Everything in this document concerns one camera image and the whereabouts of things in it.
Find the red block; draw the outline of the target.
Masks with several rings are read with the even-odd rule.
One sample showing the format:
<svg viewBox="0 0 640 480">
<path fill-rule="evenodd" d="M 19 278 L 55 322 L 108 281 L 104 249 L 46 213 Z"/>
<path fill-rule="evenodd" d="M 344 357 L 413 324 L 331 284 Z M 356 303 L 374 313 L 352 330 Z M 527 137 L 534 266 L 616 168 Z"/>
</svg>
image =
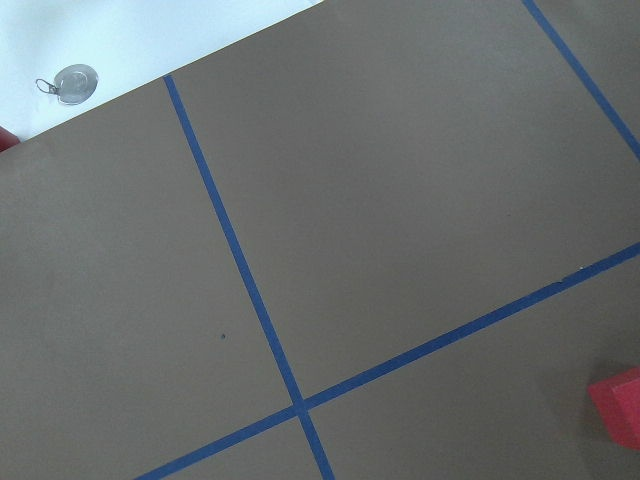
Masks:
<svg viewBox="0 0 640 480">
<path fill-rule="evenodd" d="M 633 367 L 587 387 L 610 439 L 639 449 L 639 368 Z"/>
</svg>

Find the round metal disc with clip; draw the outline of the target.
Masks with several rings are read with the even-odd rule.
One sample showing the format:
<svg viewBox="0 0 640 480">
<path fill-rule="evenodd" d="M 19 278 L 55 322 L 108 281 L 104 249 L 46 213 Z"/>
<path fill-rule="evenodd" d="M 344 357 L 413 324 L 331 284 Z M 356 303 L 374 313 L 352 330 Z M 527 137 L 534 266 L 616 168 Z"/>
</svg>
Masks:
<svg viewBox="0 0 640 480">
<path fill-rule="evenodd" d="M 89 65 L 74 64 L 60 70 L 52 82 L 38 78 L 34 83 L 40 92 L 55 96 L 60 104 L 74 106 L 85 102 L 94 94 L 99 76 Z"/>
</svg>

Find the red fire extinguisher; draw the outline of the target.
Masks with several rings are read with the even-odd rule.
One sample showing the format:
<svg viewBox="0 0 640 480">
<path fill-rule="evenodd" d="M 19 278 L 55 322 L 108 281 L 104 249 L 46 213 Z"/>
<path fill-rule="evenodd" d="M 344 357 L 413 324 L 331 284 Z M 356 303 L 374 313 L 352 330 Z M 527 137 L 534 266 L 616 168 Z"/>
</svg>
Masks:
<svg viewBox="0 0 640 480">
<path fill-rule="evenodd" d="M 0 152 L 4 152 L 9 148 L 20 143 L 20 139 L 9 130 L 0 127 Z"/>
</svg>

